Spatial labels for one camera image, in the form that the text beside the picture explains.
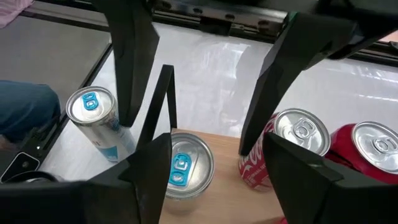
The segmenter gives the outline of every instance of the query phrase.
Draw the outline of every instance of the person's leg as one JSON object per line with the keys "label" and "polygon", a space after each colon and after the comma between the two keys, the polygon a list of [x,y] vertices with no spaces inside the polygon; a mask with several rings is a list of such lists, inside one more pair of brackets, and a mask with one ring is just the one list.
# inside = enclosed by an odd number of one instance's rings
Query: person's leg
{"label": "person's leg", "polygon": [[0,80],[0,134],[10,142],[59,114],[58,96],[49,86]]}

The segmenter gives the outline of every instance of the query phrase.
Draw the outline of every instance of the coca-cola can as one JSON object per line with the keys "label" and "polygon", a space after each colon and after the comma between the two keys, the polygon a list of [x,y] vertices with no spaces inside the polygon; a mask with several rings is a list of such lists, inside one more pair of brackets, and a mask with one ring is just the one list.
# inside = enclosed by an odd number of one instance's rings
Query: coca-cola can
{"label": "coca-cola can", "polygon": [[330,147],[329,132],[315,115],[296,108],[273,114],[249,155],[239,159],[239,172],[243,181],[261,192],[272,190],[262,153],[262,139],[267,132],[273,132],[320,156],[324,156]]}
{"label": "coca-cola can", "polygon": [[398,184],[398,134],[366,121],[347,124],[331,135],[326,158],[387,184]]}

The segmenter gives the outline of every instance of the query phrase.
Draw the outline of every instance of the can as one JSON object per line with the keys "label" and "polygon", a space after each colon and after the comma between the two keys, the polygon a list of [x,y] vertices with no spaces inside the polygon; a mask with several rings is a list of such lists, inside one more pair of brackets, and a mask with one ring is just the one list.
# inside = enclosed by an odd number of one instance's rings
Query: can
{"label": "can", "polygon": [[331,135],[326,158],[387,184],[398,184],[398,134],[365,121],[347,124]]}
{"label": "can", "polygon": [[272,190],[262,153],[262,140],[267,132],[273,132],[320,156],[324,156],[330,147],[328,130],[315,115],[297,108],[273,114],[249,155],[239,159],[239,172],[243,181],[250,188],[261,192]]}
{"label": "can", "polygon": [[119,123],[118,104],[109,90],[99,86],[82,88],[69,98],[66,111],[109,161],[118,162],[135,151],[130,130]]}
{"label": "can", "polygon": [[198,136],[172,134],[172,163],[165,196],[165,208],[174,214],[187,214],[200,203],[201,195],[214,175],[214,158]]}

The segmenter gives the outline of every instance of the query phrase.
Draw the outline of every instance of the wooden surface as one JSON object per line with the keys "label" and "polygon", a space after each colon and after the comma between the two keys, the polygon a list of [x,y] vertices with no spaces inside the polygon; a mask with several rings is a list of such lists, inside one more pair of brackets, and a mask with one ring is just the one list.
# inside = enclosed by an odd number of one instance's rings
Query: wooden surface
{"label": "wooden surface", "polygon": [[241,179],[238,170],[238,138],[179,129],[174,132],[196,134],[209,145],[215,158],[215,174],[195,211],[177,216],[163,209],[161,224],[274,224],[283,215],[274,191],[256,192]]}

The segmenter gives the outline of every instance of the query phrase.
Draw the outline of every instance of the energy drink can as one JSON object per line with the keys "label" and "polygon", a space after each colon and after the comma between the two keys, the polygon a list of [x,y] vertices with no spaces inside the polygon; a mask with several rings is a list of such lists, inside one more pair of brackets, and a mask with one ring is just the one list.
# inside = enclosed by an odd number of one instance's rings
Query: energy drink can
{"label": "energy drink can", "polygon": [[66,110],[73,123],[109,161],[118,162],[135,151],[130,130],[120,125],[118,104],[107,89],[88,86],[76,91]]}
{"label": "energy drink can", "polygon": [[200,196],[213,180],[214,158],[207,144],[193,134],[172,134],[172,147],[164,205],[169,212],[183,215],[199,206]]}

